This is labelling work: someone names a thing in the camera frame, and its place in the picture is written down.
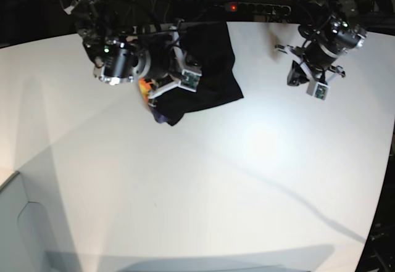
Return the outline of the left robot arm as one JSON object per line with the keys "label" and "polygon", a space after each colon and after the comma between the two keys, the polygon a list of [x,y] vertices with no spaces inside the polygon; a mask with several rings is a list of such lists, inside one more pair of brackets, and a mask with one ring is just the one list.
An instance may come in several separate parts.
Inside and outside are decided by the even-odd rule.
{"label": "left robot arm", "polygon": [[302,9],[312,9],[312,23],[300,24],[304,38],[300,46],[277,44],[274,50],[293,58],[286,83],[297,87],[307,84],[313,91],[329,90],[335,78],[346,72],[336,61],[348,52],[360,49],[367,31],[357,21],[354,0],[294,0]]}

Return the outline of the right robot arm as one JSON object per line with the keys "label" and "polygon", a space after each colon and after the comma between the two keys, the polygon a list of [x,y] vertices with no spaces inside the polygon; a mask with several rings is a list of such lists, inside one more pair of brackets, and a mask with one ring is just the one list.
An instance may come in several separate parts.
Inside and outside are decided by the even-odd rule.
{"label": "right robot arm", "polygon": [[[148,102],[176,88],[197,91],[202,66],[181,46],[186,34],[182,19],[165,28],[152,10],[135,0],[59,1],[65,13],[75,19],[99,81],[111,86],[146,81]],[[128,26],[111,7],[114,2],[131,9],[138,6],[149,23]]]}

